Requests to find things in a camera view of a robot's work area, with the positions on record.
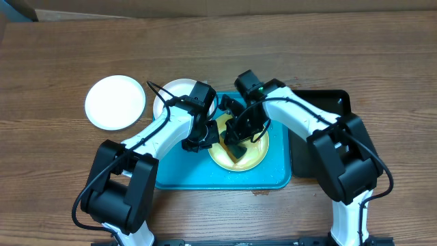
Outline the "yellow plate with stain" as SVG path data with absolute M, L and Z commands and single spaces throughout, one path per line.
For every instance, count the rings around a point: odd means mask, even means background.
M 220 137 L 220 142 L 214 143 L 208 152 L 214 162 L 220 167 L 230 171 L 243 172 L 260 164 L 266 156 L 269 147 L 268 133 L 265 132 L 255 143 L 247 140 L 238 145 L 246 148 L 246 151 L 240 158 L 236 158 L 232 154 L 231 150 L 224 144 L 223 137 Z

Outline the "green yellow sponge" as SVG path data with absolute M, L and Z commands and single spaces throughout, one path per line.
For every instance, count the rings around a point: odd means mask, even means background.
M 228 145 L 228 149 L 235 159 L 242 158 L 246 154 L 246 151 L 247 151 L 247 148 L 243 145 L 240 145 L 240 144 Z

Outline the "white plate with stain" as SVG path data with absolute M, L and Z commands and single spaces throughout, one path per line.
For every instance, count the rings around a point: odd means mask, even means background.
M 134 124 L 143 114 L 146 95 L 135 79 L 111 75 L 95 83 L 85 97 L 85 115 L 96 127 L 118 131 Z

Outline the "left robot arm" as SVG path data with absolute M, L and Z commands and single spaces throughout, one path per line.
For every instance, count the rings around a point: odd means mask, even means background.
M 124 143 L 102 142 L 73 203 L 74 224 L 108 232 L 113 237 L 110 245 L 153 245 L 146 219 L 159 161 L 176 144 L 198 152 L 219 142 L 217 123 L 208 114 L 217 100 L 216 91 L 198 81 L 189 94 L 165 100 L 161 115 L 139 134 Z

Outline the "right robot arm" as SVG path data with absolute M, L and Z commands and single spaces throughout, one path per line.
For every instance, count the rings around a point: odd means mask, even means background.
M 239 144 L 253 141 L 267 121 L 286 126 L 305 141 L 311 171 L 333 201 L 333 243 L 364 245 L 369 238 L 367 204 L 375 198 L 384 166 L 363 121 L 353 113 L 340 116 L 316 107 L 277 79 L 262 83 L 251 70 L 234 85 L 244 102 L 223 96 L 218 106 L 231 115 L 223 141 L 233 155 L 241 156 Z

